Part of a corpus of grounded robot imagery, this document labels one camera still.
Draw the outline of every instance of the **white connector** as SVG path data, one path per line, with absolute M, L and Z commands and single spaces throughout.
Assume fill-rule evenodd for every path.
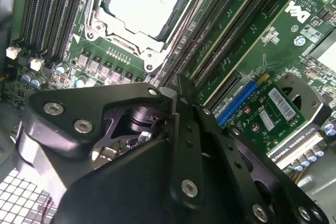
M 33 59 L 30 62 L 30 68 L 35 70 L 35 71 L 39 71 L 41 69 L 43 63 L 44 63 L 43 59 Z
M 22 49 L 19 47 L 8 47 L 6 49 L 6 56 L 12 60 L 15 60 Z

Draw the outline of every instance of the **blue pcie slot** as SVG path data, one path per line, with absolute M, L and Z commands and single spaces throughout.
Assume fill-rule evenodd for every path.
M 227 120 L 237 111 L 243 102 L 257 89 L 256 81 L 249 81 L 241 92 L 233 99 L 233 101 L 226 107 L 226 109 L 217 118 L 220 126 L 225 124 Z

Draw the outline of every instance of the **silver capacitor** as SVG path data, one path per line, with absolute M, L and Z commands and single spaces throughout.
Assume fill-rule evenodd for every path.
M 46 80 L 42 76 L 37 76 L 31 81 L 30 84 L 39 88 L 44 83 L 46 83 Z
M 21 80 L 25 82 L 31 82 L 35 78 L 35 74 L 33 72 L 27 72 L 21 76 Z

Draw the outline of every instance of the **white label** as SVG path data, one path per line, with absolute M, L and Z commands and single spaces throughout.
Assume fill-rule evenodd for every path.
M 263 110 L 260 114 L 260 118 L 264 122 L 265 127 L 267 128 L 268 131 L 271 131 L 274 129 L 275 125 L 273 124 L 271 118 L 269 118 L 267 112 Z
M 272 101 L 287 121 L 291 120 L 296 115 L 296 112 L 291 108 L 276 88 L 273 88 L 268 95 L 271 97 Z
M 308 11 L 302 10 L 300 5 L 295 5 L 294 1 L 289 2 L 285 12 L 290 13 L 292 17 L 297 17 L 298 21 L 302 24 L 306 22 L 311 15 Z

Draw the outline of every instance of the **cable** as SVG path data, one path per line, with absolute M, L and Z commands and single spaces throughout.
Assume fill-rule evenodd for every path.
M 53 199 L 50 197 L 47 201 L 47 205 L 44 207 L 43 212 L 42 212 L 42 216 L 41 216 L 41 224 L 44 224 L 44 219 L 46 218 L 46 213 L 48 210 L 48 206 L 50 205 L 50 203 L 53 201 Z

